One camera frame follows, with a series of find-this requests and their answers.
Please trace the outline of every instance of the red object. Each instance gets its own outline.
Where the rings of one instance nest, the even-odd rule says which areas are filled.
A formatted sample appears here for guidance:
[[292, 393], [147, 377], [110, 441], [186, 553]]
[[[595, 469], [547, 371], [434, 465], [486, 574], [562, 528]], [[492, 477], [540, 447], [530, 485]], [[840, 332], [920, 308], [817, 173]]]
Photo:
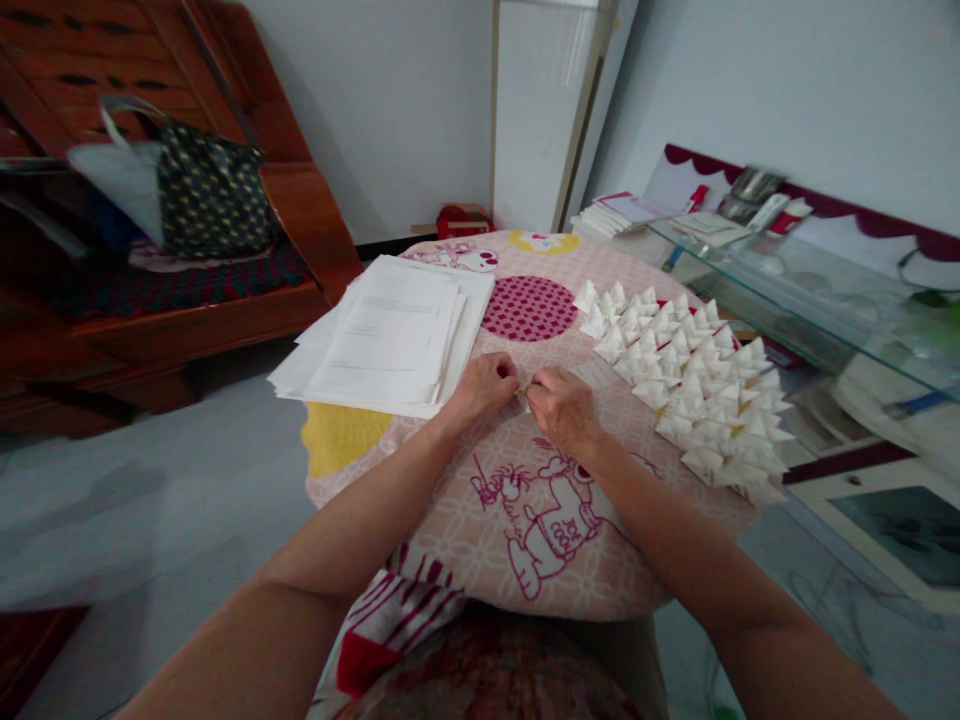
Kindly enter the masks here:
[[703, 201], [706, 199], [708, 192], [710, 192], [709, 185], [701, 185], [694, 190], [693, 195], [690, 196], [690, 199], [687, 200], [687, 204], [683, 208], [683, 214], [689, 215], [703, 207]]
[[402, 657], [395, 650], [348, 632], [343, 636], [337, 664], [337, 689], [351, 697], [360, 697]]
[[[717, 160], [709, 155], [703, 155], [679, 145], [668, 144], [663, 149], [663, 154], [671, 165], [692, 162], [694, 170], [701, 175], [706, 176], [722, 172], [731, 185], [733, 185], [737, 176], [743, 172], [743, 168], [739, 165]], [[835, 197], [823, 195], [791, 183], [786, 183], [780, 189], [780, 192], [786, 193], [792, 198], [804, 198], [814, 208], [813, 213], [811, 213], [813, 217], [835, 218], [853, 215], [860, 232], [868, 237], [891, 238], [914, 235], [917, 238], [917, 248], [920, 253], [930, 260], [960, 262], [960, 242], [957, 242], [957, 238], [953, 235], [916, 225], [891, 215], [884, 215], [862, 205], [854, 205], [845, 200], [838, 200]]]
[[799, 225], [801, 220], [803, 220], [803, 218], [791, 215], [784, 210], [777, 216], [777, 219], [773, 221], [773, 225], [767, 229], [767, 232], [771, 235], [782, 237]]
[[477, 205], [470, 205], [465, 209], [460, 205], [444, 205], [437, 215], [437, 239], [450, 240], [451, 238], [469, 237], [493, 232], [496, 228], [487, 215]]

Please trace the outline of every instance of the white wall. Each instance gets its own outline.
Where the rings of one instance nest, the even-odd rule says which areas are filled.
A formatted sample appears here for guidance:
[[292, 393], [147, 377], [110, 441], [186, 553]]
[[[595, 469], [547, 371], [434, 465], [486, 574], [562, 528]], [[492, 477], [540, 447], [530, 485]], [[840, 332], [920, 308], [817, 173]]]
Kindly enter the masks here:
[[493, 0], [243, 0], [357, 244], [490, 200]]
[[673, 142], [960, 232], [956, 0], [641, 2], [587, 198]]

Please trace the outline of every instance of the wooden armrest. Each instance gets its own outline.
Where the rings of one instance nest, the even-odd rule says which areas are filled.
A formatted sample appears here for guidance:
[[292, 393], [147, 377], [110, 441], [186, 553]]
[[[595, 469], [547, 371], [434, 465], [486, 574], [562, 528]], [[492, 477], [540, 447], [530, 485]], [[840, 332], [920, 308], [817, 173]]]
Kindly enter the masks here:
[[363, 265], [323, 175], [313, 163], [268, 163], [260, 177], [283, 229], [336, 305]]

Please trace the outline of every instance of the pink tablecloth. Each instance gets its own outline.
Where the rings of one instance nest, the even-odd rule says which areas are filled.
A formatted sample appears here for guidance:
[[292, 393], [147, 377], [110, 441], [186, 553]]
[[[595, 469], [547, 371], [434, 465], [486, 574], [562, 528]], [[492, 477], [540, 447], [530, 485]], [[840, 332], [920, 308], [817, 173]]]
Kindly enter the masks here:
[[[659, 299], [686, 290], [668, 275], [599, 243], [574, 236], [495, 232], [466, 242], [420, 243], [406, 257], [493, 272], [497, 286], [474, 354], [505, 350], [528, 381], [559, 365], [595, 391], [604, 427], [637, 462], [731, 536], [757, 510], [726, 489], [712, 489], [680, 463], [680, 451], [654, 432], [656, 416], [593, 352], [570, 306], [580, 284], [616, 280], [629, 298], [652, 285]], [[698, 301], [691, 295], [690, 301]], [[394, 418], [363, 457], [307, 490], [318, 507], [394, 452], [423, 424]], [[426, 516], [388, 563], [404, 577], [462, 589], [509, 610], [583, 620], [621, 620], [670, 599], [624, 531], [603, 491], [576, 460], [538, 431], [533, 418], [490, 418], [464, 438], [446, 467]]]

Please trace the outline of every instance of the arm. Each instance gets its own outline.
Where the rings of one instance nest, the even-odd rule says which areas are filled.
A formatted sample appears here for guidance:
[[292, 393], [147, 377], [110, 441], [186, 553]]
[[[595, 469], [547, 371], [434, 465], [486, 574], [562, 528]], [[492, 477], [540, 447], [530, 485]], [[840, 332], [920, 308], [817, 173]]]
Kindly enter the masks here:
[[506, 353], [472, 360], [443, 410], [320, 509], [118, 720], [301, 720], [351, 604], [420, 519], [463, 433], [518, 387]]
[[751, 718], [902, 718], [893, 704], [708, 518], [638, 465], [563, 369], [534, 376], [540, 429], [600, 483], [670, 592], [703, 626]]

